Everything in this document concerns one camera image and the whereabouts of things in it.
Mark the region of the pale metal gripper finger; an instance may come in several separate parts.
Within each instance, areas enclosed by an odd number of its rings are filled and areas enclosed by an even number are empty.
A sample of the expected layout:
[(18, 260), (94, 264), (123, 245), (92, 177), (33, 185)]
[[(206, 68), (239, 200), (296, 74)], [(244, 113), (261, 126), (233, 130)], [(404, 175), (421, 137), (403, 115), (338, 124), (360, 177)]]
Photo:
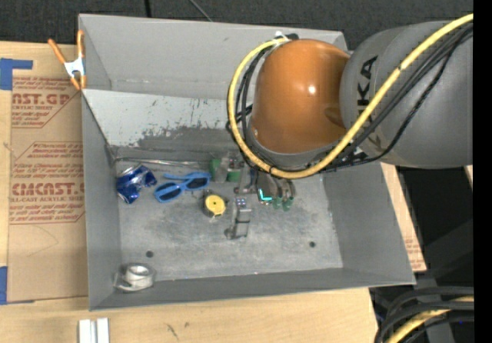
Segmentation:
[(238, 158), (223, 157), (213, 160), (213, 181), (239, 182), (244, 162)]
[(239, 239), (248, 236), (253, 209), (247, 199), (236, 197), (233, 203), (231, 225), (224, 231), (227, 239)]

